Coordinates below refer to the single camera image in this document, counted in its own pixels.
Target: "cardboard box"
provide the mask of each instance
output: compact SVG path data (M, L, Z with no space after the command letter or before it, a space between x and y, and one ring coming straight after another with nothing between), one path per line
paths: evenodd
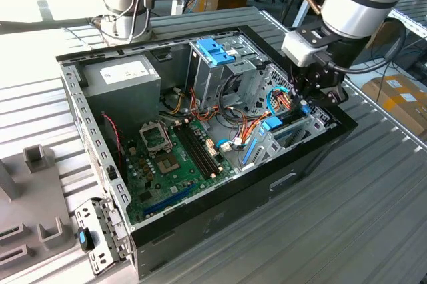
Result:
M378 96L381 78L363 85L362 90L374 101ZM378 104L413 134L427 141L427 93L403 75L384 78Z
M371 36L365 48L381 47L385 44L395 43L399 37L399 25L395 22L385 22Z

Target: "gray power supply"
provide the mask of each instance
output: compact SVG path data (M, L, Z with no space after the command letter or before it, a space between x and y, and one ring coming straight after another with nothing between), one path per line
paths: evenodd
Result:
M95 114L105 112L124 131L157 119L160 76L145 55L88 65L85 76L82 91Z

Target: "chip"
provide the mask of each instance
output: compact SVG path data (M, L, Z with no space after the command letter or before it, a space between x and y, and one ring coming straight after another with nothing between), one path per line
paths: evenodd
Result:
M166 174L180 168L178 160L173 153L158 155L155 158L155 162L162 174Z
M143 202L147 201L148 199L151 199L152 197L153 197L153 195L151 195L150 191L145 191L145 192L139 194L139 199Z

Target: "ram slot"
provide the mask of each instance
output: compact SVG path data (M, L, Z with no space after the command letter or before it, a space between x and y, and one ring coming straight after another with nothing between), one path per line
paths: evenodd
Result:
M192 129L180 127L175 131L175 134L205 179L209 179L212 174L219 173L215 162L200 144Z

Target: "blue latch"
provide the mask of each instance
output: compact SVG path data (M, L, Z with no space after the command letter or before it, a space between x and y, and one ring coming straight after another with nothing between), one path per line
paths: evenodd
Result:
M282 121L280 121L276 116L273 117L269 117L268 119L265 119L262 122L262 127L266 130L269 131L270 129L275 129L276 127L280 126L282 123Z
M84 243L86 242L86 236L85 236L85 232L81 231L80 232L80 243Z
M235 61L234 56L228 55L213 39L200 39L197 41L197 46L215 66Z

